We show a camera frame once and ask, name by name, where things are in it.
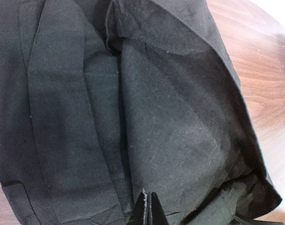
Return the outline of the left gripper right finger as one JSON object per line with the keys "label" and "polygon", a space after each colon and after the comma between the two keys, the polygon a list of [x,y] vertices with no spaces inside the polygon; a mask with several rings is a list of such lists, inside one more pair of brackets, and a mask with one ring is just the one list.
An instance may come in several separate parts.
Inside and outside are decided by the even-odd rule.
{"label": "left gripper right finger", "polygon": [[148,197],[148,224],[169,225],[158,195],[155,192],[149,193]]}

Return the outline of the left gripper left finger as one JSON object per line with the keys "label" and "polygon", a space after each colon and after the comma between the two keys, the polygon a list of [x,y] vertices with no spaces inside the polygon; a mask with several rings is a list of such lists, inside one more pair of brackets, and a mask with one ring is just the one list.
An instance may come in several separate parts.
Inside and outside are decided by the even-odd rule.
{"label": "left gripper left finger", "polygon": [[148,196],[141,192],[136,201],[128,225],[146,225],[148,220]]}

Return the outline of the black long sleeve shirt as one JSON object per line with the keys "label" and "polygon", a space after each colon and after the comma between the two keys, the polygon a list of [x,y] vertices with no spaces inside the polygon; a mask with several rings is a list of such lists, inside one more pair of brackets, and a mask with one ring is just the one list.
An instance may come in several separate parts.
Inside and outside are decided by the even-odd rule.
{"label": "black long sleeve shirt", "polygon": [[141,192],[169,225],[282,201],[204,0],[0,0],[0,183],[22,225],[127,225]]}

